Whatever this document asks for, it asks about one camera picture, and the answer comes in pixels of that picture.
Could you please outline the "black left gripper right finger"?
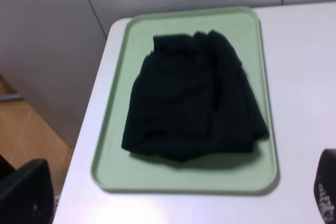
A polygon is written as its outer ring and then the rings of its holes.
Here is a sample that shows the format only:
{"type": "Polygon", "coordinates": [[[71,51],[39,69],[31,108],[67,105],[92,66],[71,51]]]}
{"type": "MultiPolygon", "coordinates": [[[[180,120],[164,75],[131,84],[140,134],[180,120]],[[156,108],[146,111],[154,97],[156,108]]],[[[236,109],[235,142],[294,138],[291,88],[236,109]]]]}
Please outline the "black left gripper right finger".
{"type": "Polygon", "coordinates": [[[324,223],[335,223],[335,149],[325,149],[314,181],[314,197],[324,223]]]}

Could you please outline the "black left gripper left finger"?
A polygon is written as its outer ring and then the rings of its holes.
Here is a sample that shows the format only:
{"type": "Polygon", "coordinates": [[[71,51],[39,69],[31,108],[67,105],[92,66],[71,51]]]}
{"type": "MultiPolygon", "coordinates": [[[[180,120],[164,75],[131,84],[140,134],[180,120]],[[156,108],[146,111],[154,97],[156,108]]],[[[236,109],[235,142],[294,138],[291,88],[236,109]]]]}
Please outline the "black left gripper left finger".
{"type": "Polygon", "coordinates": [[[1,158],[1,223],[51,223],[54,208],[45,159],[33,159],[16,169],[1,158]]]}

